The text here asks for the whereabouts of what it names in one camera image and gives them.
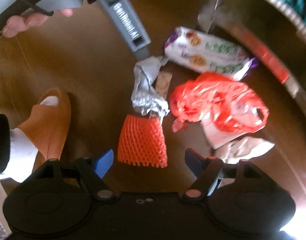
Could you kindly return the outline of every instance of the white sock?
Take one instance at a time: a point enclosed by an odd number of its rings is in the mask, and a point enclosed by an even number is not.
[[[50,96],[40,105],[58,106],[58,101],[58,97]],[[31,175],[38,149],[19,128],[10,130],[10,138],[10,159],[6,169],[0,174],[0,179],[12,178],[21,183]]]

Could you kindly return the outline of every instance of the human hand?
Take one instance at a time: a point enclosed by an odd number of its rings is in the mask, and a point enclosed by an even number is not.
[[[72,9],[64,9],[60,10],[60,12],[67,17],[70,17],[73,14]],[[30,27],[42,25],[47,19],[48,16],[40,13],[32,13],[27,18],[17,15],[12,16],[8,19],[6,26],[3,28],[3,36],[7,38],[14,37],[19,32],[24,32]]]

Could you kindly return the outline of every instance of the bright light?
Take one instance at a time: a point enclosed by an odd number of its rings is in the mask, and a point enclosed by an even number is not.
[[[281,230],[297,240],[306,240],[306,209],[297,209],[292,220]]]

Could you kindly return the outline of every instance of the black cord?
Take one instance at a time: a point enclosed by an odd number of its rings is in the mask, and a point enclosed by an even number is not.
[[[19,1],[21,1],[22,3],[25,3],[26,5],[28,5],[35,12],[38,12],[38,13],[41,13],[41,14],[44,14],[44,15],[47,15],[47,16],[53,16],[53,14],[54,14],[53,11],[52,12],[45,11],[44,9],[38,7],[35,4],[32,4],[32,3],[28,2],[27,0],[19,0]]]

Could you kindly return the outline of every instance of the crumpled silver wrapper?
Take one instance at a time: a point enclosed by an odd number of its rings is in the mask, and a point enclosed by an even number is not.
[[[135,64],[135,83],[131,100],[134,110],[141,113],[141,115],[147,115],[150,111],[153,111],[160,118],[163,118],[170,112],[167,101],[152,87],[161,66],[166,63],[167,58],[160,56],[149,57]]]

